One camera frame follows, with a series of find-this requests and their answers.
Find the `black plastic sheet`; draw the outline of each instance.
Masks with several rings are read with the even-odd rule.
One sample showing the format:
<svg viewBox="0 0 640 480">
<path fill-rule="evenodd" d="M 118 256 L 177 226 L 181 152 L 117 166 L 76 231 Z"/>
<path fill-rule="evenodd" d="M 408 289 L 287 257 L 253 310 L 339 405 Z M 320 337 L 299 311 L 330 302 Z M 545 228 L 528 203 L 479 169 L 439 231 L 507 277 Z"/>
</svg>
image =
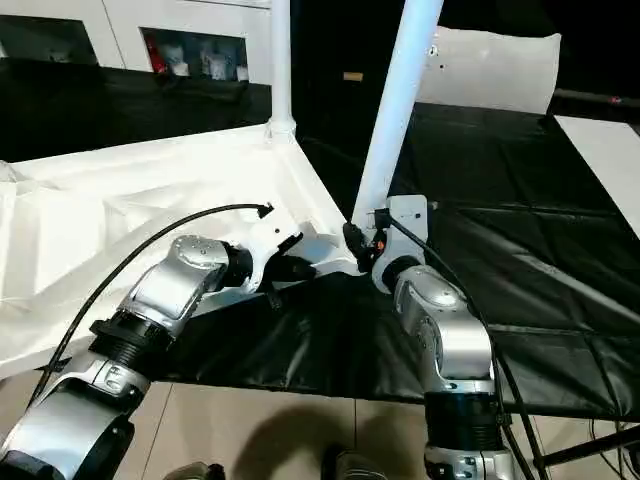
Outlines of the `black plastic sheet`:
<svg viewBox="0 0 640 480">
<path fill-rule="evenodd" d="M 354 88 L 298 128 L 347 218 L 375 110 Z M 261 123 L 268 94 L 3 60 L 0 158 Z M 429 242 L 484 312 L 531 413 L 640 420 L 639 242 L 552 118 L 417 105 L 392 193 L 429 199 Z M 332 274 L 281 296 L 278 311 L 258 298 L 194 318 L 167 378 L 421 400 L 416 352 L 368 278 Z"/>
</svg>

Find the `tile floor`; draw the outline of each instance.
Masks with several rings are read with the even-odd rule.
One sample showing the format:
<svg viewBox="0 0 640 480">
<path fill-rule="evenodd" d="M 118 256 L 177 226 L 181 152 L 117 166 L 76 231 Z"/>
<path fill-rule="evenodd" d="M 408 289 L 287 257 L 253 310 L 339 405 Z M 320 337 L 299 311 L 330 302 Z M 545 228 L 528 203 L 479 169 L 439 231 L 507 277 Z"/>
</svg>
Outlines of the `tile floor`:
<svg viewBox="0 0 640 480">
<path fill-rule="evenodd" d="M 38 378 L 29 372 L 0 383 L 0 438 L 19 418 Z M 422 408 L 312 395 L 183 384 L 154 384 L 133 416 L 136 435 L 117 480 L 161 480 L 194 461 L 224 465 L 231 480 L 320 478 L 331 443 L 358 450 L 392 480 L 424 479 Z M 588 439 L 588 421 L 535 417 L 543 450 Z M 514 433 L 530 457 L 519 419 Z M 598 422 L 596 432 L 612 431 Z M 615 453 L 609 458 L 615 463 Z M 614 480 L 597 456 L 550 469 L 553 480 Z"/>
</svg>

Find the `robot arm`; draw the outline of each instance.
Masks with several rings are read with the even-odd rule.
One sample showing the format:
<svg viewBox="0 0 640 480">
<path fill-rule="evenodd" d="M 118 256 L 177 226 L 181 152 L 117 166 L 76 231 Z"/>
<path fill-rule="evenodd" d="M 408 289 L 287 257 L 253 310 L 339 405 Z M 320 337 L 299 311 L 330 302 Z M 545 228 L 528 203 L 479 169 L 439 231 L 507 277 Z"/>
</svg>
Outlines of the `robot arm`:
<svg viewBox="0 0 640 480">
<path fill-rule="evenodd" d="M 129 417 L 203 295 L 224 287 L 256 291 L 267 261 L 299 236 L 287 220 L 267 215 L 245 239 L 247 248 L 178 237 L 116 313 L 94 322 L 88 351 L 71 359 L 10 432 L 0 450 L 0 478 L 112 478 L 133 437 Z"/>
<path fill-rule="evenodd" d="M 421 355 L 429 441 L 425 466 L 433 480 L 515 478 L 511 452 L 500 435 L 491 342 L 464 294 L 431 266 L 422 248 L 396 226 L 427 237 L 423 196 L 390 197 L 372 213 L 368 242 L 353 225 L 345 238 L 364 271 L 383 293 L 393 294 L 405 332 Z"/>
</svg>

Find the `white pole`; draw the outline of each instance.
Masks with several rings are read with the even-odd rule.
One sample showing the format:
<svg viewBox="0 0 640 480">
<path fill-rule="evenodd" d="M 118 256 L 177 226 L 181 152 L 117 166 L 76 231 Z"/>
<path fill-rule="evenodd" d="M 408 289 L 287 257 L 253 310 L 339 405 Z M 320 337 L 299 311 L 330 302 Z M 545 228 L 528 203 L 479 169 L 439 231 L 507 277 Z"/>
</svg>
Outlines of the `white pole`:
<svg viewBox="0 0 640 480">
<path fill-rule="evenodd" d="M 291 5 L 271 2 L 271 135 L 290 134 L 296 128 L 291 116 Z"/>
<path fill-rule="evenodd" d="M 365 233 L 368 214 L 385 205 L 442 2 L 405 1 L 351 220 Z"/>
</svg>

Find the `cable connector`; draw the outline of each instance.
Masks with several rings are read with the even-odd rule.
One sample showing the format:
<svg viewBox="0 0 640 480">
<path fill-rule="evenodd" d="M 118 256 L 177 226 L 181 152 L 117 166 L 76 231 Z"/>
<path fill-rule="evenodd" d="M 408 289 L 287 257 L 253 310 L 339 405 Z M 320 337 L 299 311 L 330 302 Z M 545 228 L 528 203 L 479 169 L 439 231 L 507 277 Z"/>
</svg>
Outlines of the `cable connector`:
<svg viewBox="0 0 640 480">
<path fill-rule="evenodd" d="M 378 230 L 384 230 L 391 226 L 391 214 L 389 213 L 388 208 L 379 208 L 378 210 L 374 210 L 373 218 Z"/>
<path fill-rule="evenodd" d="M 260 205 L 256 208 L 256 210 L 258 210 L 258 217 L 264 218 L 271 212 L 273 212 L 273 207 L 271 206 L 271 204 Z"/>
</svg>

